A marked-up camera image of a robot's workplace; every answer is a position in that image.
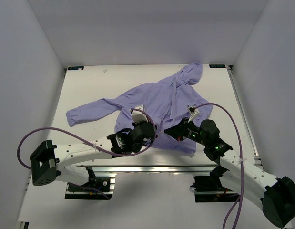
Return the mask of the lilac zip jacket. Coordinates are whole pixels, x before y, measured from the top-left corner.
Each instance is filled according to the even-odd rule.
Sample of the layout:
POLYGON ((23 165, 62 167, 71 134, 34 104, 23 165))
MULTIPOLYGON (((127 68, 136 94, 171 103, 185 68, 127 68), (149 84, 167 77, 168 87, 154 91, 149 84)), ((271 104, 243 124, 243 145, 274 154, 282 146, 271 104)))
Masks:
POLYGON ((194 153, 196 151, 194 141, 185 139, 178 142, 165 134, 164 130, 189 117, 188 106, 200 106, 199 115, 193 121, 196 126, 209 118, 212 105, 193 89, 193 85, 200 81, 202 72, 202 64, 197 62, 188 64, 174 75, 156 83, 139 85, 114 99, 102 98, 73 108, 66 113, 67 122, 72 127, 76 124, 97 121, 119 111, 114 128, 115 132, 118 132, 132 126, 130 109, 143 104, 146 113, 157 126, 158 137, 152 145, 154 148, 194 153))

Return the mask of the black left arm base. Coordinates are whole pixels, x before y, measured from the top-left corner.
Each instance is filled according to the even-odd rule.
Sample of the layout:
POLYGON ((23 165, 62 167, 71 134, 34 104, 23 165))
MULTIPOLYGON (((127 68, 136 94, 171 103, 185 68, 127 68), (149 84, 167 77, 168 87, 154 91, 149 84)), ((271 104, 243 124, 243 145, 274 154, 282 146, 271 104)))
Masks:
POLYGON ((65 199, 73 200, 110 200, 115 187, 115 173, 95 173, 95 180, 84 185, 67 184, 65 199))

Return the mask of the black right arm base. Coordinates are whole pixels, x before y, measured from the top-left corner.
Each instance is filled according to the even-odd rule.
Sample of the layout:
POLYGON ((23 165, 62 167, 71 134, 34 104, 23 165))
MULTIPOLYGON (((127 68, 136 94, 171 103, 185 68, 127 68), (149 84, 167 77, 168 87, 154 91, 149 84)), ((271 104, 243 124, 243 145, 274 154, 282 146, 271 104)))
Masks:
POLYGON ((194 176, 190 190, 194 192, 196 203, 235 202, 239 197, 234 191, 224 188, 218 178, 194 176))

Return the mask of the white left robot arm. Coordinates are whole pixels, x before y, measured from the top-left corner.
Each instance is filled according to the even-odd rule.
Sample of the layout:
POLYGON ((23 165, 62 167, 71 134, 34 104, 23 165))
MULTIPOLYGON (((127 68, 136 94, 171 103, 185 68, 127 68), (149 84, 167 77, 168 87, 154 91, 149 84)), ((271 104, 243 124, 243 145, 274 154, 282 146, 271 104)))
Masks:
POLYGON ((84 190, 95 186, 95 178, 83 162, 128 157, 148 148, 155 137, 150 122, 140 122, 133 129, 123 129, 95 141, 81 140, 79 144, 55 145, 43 141, 31 154, 31 173, 34 186, 44 186, 55 180, 80 185, 84 190))

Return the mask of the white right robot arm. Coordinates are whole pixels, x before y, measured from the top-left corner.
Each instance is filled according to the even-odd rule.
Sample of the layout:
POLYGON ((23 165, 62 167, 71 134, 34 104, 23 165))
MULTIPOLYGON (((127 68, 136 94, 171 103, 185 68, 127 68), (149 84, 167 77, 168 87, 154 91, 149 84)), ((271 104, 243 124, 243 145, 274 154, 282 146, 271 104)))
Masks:
POLYGON ((164 132, 177 141, 192 140, 203 145, 206 156, 218 165, 210 172, 209 181, 194 184, 196 190, 225 188, 240 193, 241 186, 244 186, 244 198, 258 206, 276 227, 285 227, 295 217, 294 182, 241 160, 233 148, 220 138, 220 131, 213 120, 206 119, 197 127, 184 118, 164 132))

